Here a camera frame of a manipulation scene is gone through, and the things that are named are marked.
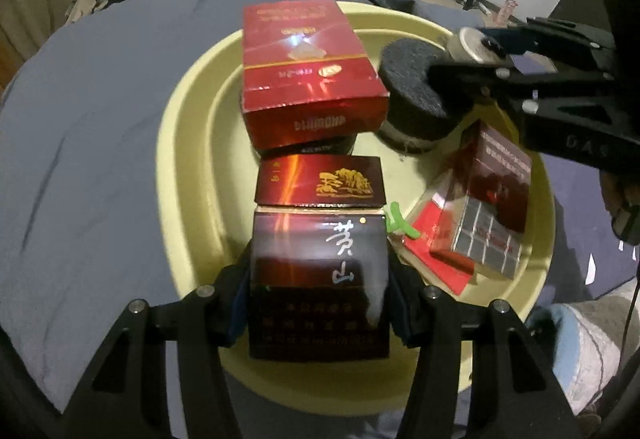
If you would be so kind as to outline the black foam cylinder stack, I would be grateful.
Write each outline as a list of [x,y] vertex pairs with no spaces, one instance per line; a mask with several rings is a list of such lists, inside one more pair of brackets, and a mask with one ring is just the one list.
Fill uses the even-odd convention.
[[441,48],[414,38],[395,40],[382,50],[378,77],[388,91],[388,109],[376,135],[394,150],[431,151],[464,117],[450,91],[434,90],[427,82],[432,64],[445,58]]

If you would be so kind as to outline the small round metal tin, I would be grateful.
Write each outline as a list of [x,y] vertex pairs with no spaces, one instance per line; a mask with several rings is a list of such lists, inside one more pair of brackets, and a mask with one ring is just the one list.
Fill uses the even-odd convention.
[[472,27],[462,27],[446,43],[446,50],[454,61],[477,64],[499,64],[503,50],[491,37]]

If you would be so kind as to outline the dark blue table cloth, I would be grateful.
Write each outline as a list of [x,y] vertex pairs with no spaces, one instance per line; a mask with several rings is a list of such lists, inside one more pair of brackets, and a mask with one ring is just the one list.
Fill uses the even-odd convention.
[[614,237],[599,173],[544,155],[555,201],[555,243],[539,306],[599,298],[634,278],[639,248]]

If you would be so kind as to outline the grey blanket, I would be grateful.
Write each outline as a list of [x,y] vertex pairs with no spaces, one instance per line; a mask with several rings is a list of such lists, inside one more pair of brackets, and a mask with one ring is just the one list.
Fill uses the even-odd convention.
[[[254,3],[128,0],[59,29],[1,103],[1,433],[47,438],[128,303],[178,297],[155,152],[177,82]],[[477,14],[425,0],[340,0],[448,29]]]

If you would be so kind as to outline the dark red Huangshan cigarette box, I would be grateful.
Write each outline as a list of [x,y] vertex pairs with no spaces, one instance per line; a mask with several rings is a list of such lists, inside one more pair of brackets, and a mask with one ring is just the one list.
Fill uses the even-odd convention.
[[291,363],[387,358],[390,272],[380,159],[265,159],[255,203],[250,356]]

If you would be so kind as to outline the red white cigarette box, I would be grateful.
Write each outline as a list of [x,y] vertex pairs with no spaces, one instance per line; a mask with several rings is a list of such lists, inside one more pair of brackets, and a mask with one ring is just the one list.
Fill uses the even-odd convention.
[[241,112],[258,153],[383,124],[388,92],[335,0],[247,6],[242,50]]

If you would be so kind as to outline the red and silver cigarette carton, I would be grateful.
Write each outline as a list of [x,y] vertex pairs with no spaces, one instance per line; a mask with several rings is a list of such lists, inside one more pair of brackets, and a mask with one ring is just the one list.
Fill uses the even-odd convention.
[[475,266],[512,280],[523,251],[530,157],[497,129],[478,120],[454,153],[446,211],[454,217],[448,247]]

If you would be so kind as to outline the pink bag on floor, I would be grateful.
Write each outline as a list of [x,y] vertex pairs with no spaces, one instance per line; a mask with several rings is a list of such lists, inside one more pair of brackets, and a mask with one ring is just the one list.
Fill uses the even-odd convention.
[[496,15],[496,22],[500,26],[508,26],[517,7],[518,3],[515,0],[506,0]]

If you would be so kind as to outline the light blue trouser knee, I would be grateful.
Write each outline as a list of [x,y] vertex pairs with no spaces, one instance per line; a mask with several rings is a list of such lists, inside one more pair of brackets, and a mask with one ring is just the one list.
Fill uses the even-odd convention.
[[552,370],[575,414],[597,402],[618,368],[639,349],[639,307],[634,282],[581,303],[553,303],[532,311],[535,332],[550,326]]

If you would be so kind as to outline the yellow oval plastic tray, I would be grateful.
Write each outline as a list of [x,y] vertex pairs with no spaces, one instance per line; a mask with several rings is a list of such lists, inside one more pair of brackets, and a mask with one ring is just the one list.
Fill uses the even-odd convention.
[[[234,263],[253,228],[258,157],[242,119],[242,36],[234,32],[206,51],[172,92],[157,139],[156,181],[166,255],[180,296],[212,283]],[[533,161],[525,249],[513,280],[478,269],[461,294],[485,306],[502,298],[526,317],[550,269],[554,198],[544,163]],[[221,351],[224,369],[246,388],[298,411],[372,415],[403,407],[415,351],[398,339],[385,360],[274,363],[254,360],[248,341]]]

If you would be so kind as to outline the shiny red gift pack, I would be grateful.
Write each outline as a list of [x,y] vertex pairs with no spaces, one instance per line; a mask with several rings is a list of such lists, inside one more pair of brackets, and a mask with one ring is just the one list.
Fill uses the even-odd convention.
[[445,209],[451,173],[441,173],[407,214],[390,205],[387,236],[399,258],[416,268],[426,283],[460,296],[471,282],[475,263],[450,251],[454,217]]

